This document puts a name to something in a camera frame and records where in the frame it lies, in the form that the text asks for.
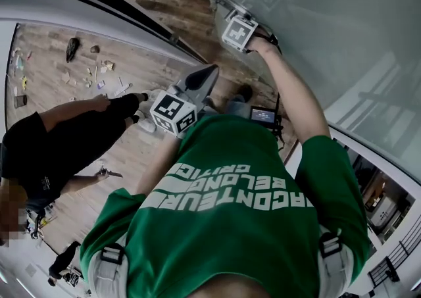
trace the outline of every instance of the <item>black plastic buckle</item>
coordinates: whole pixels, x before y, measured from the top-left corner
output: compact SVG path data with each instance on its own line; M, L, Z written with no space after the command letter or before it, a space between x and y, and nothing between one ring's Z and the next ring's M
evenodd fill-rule
M333 248L330 251L325 251L325 247L329 247L330 249L330 247L333 245L336 245L336 248ZM339 241L339 238L335 234L326 232L318 240L318 248L322 254L322 257L325 259L330 255L340 252L342 250L342 243Z
M118 243L113 243L104 247L101 251L101 260L109 263L121 265L123 263L124 248Z

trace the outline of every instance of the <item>metal railing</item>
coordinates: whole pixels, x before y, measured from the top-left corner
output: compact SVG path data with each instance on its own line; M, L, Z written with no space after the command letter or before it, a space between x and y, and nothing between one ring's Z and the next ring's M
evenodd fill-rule
M398 269L415 250L421 242L421 216L418 217L414 226L409 230L403 239L394 250L368 275L371 278L374 287L378 287L384 280L387 279L387 271L394 271Z

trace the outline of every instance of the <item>black and white marker cube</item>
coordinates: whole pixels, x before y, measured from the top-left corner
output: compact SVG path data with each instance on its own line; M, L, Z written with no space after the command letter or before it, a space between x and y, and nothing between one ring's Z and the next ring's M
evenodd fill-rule
M245 52L245 46L255 32L258 24L253 20L247 20L240 15L233 17L222 34L222 41Z
M197 122L196 105L162 91L151 107L155 124L177 136Z

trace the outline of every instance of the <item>floor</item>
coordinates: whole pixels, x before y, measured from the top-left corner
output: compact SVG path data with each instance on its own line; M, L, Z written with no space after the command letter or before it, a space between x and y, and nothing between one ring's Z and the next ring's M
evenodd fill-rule
M255 92L252 104L263 107L275 105L277 93L219 45L213 32L213 19L208 0L136 1L143 7L151 9L155 16L179 31L180 35L202 55L219 65L220 77L211 97L220 111L235 90L246 82L252 85ZM66 46L68 40L74 36L80 39L81 47L74 60L66 63ZM90 53L89 49L93 45L100 47L99 54ZM9 68L6 96L9 128L16 121L35 111L50 109L68 102L73 97L87 99L99 93L112 94L120 86L119 77L123 84L133 84L128 92L166 89L186 68L185 64L125 43L51 26L21 25L16 33L13 49L16 47L20 48L18 53L22 55L24 68L16 69L15 72L13 65ZM30 51L31 57L26 60ZM99 73L102 60L114 62L114 71ZM100 91L94 82L95 78L90 77L87 72L89 68L95 75L95 66L98 66L97 81L105 82ZM69 83L62 80L62 75L66 72L70 74ZM22 90L23 75L28 80L25 91ZM93 81L90 88L85 87L84 78ZM19 109L13 106L15 87L19 95L24 93L28 96L28 104ZM148 113L150 106L150 103L144 103L141 109ZM296 142L296 137L286 118L283 120L283 125L286 146L280 154L285 159ZM162 137L162 131L148 134L132 126L100 161L81 173L92 175L105 164L109 170L122 173L124 179L110 177L96 186L72 195L63 195L57 200L55 205L57 217L43 228L45 241L53 250L61 252L72 240L83 240L110 192L120 187L133 191ZM87 133L86 138L88 141L95 140L95 133Z

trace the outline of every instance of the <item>person in black clothes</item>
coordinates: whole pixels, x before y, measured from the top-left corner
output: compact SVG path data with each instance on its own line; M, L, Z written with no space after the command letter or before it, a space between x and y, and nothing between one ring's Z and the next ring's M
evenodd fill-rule
M48 269L50 278L48 278L48 284L55 286L57 280L60 280L63 276L70 273L70 270L67 267L72 262L76 249L80 246L79 242L74 241L70 246L64 251L64 253L57 256L53 265Z
M138 110L148 92L153 91L73 101L35 112L7 131L1 144L0 245L23 230L25 207L41 212L61 194L107 178L101 173L75 174L108 151L140 117L142 128L155 130Z

